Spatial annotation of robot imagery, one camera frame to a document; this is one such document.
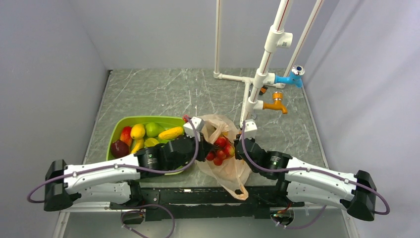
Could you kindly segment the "translucent orange plastic bag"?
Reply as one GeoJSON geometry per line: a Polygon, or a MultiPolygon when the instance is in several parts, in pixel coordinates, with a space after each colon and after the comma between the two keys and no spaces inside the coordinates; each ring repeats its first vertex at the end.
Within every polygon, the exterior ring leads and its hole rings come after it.
{"type": "MultiPolygon", "coordinates": [[[[201,133],[207,142],[214,143],[220,135],[234,142],[239,129],[228,117],[211,114],[200,118],[205,122],[201,133]]],[[[212,161],[196,161],[196,165],[201,172],[213,177],[233,198],[245,201],[249,197],[245,183],[252,171],[245,161],[232,157],[219,166],[212,161]]]]}

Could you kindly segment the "fake red cherry bunch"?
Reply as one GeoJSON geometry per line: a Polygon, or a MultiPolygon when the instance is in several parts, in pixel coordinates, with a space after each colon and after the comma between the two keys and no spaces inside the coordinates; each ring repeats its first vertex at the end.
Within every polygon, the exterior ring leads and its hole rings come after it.
{"type": "Polygon", "coordinates": [[[224,161],[233,158],[235,148],[224,135],[221,135],[213,144],[213,148],[205,157],[206,161],[212,162],[215,166],[221,166],[224,161]]]}

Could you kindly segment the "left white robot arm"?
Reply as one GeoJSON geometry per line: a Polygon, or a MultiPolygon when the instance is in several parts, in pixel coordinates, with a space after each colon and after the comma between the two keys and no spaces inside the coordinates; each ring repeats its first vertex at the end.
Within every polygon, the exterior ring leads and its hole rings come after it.
{"type": "Polygon", "coordinates": [[[181,172],[195,161],[205,161],[212,148],[203,137],[181,136],[110,161],[87,165],[53,161],[45,175],[44,211],[100,201],[136,208],[143,202],[138,180],[181,172]]]}

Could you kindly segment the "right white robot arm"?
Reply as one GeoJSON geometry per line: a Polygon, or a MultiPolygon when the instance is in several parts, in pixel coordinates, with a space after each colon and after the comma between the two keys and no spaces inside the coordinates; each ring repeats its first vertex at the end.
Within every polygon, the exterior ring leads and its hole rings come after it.
{"type": "Polygon", "coordinates": [[[234,141],[235,156],[244,160],[252,172],[276,181],[273,200],[279,206],[288,202],[309,202],[333,206],[348,215],[373,221],[377,188],[371,175],[331,171],[289,154],[262,149],[253,139],[234,141]]]}

